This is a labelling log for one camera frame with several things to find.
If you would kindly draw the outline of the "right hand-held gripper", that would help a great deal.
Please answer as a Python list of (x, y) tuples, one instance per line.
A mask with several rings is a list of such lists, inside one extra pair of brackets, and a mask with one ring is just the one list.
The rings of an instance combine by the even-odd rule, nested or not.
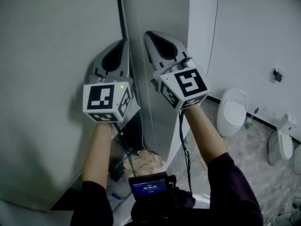
[(151, 82), (176, 111), (199, 104), (206, 98), (210, 87), (205, 72), (188, 57), (180, 41), (164, 32), (147, 31), (144, 44), (150, 63), (160, 68), (153, 73)]

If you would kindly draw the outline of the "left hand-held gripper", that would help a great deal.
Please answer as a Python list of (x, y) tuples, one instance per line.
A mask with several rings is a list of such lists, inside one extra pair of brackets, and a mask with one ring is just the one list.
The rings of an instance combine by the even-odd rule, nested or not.
[[(129, 67), (129, 44), (118, 40), (104, 49), (93, 61), (89, 83), (83, 87), (83, 113), (96, 123), (127, 123), (139, 110), (133, 79), (126, 77)], [(99, 76), (120, 76), (120, 78)]]

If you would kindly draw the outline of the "person's right forearm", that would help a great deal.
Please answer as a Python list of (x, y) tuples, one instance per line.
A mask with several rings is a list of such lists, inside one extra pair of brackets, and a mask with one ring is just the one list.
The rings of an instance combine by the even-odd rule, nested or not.
[(184, 114), (207, 166), (219, 156), (227, 153), (223, 139), (199, 105), (186, 109)]

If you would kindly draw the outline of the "person's left forearm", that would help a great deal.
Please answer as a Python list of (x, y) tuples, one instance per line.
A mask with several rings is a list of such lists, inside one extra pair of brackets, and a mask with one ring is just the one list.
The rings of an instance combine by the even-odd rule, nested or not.
[(98, 123), (96, 125), (83, 167), (83, 181), (95, 182), (106, 188), (112, 131), (112, 123)]

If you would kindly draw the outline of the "beige woven mesh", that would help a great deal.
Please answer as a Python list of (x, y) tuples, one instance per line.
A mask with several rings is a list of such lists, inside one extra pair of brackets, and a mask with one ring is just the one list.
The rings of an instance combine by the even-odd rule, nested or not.
[(158, 172), (163, 167), (161, 156), (146, 149), (135, 151), (130, 150), (131, 159), (127, 156), (127, 152), (121, 144), (119, 137), (111, 142), (109, 168), (123, 164), (124, 176), (127, 178), (133, 176), (144, 176)]

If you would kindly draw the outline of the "small black box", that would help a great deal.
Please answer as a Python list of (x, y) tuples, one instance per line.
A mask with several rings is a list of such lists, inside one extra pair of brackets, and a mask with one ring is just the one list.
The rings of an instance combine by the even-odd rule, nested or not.
[(118, 166), (111, 166), (109, 168), (109, 175), (112, 180), (118, 182), (124, 175), (124, 166), (119, 164)]

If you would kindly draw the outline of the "green toilet brush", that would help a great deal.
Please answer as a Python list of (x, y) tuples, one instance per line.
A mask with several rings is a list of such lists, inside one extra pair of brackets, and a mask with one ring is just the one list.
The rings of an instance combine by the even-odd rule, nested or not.
[(251, 128), (251, 126), (253, 124), (253, 117), (257, 114), (258, 111), (259, 111), (259, 108), (257, 107), (252, 115), (247, 115), (246, 116), (246, 120), (245, 120), (245, 123), (244, 123), (245, 129), (250, 129)]

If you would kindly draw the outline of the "white toilet with tank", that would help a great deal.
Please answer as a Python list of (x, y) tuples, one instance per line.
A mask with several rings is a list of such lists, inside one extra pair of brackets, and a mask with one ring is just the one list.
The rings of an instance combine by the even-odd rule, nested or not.
[(295, 116), (285, 113), (277, 123), (276, 130), (268, 138), (268, 163), (276, 165), (278, 161), (288, 161), (293, 155), (291, 131), (298, 125)]

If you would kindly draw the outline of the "person's dark long-sleeved top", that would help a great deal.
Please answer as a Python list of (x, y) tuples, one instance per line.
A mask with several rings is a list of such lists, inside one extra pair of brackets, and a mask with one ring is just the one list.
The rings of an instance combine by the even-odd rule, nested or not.
[[(146, 206), (132, 215), (129, 226), (263, 226), (257, 199), (242, 171), (228, 153), (208, 165), (210, 208), (174, 209), (159, 217)], [(112, 226), (113, 213), (101, 185), (85, 181), (70, 226)]]

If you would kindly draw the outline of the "black wall bracket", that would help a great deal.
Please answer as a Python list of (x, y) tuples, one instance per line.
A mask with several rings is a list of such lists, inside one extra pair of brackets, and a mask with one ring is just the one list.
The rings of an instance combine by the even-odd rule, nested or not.
[(285, 77), (284, 70), (281, 68), (274, 68), (273, 76), (274, 80), (280, 83)]

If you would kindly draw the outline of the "black recorder with screen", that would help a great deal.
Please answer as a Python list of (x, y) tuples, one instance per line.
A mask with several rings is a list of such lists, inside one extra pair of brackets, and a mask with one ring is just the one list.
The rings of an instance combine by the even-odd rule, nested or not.
[(170, 196), (176, 186), (176, 176), (165, 171), (128, 179), (136, 201), (156, 200)]

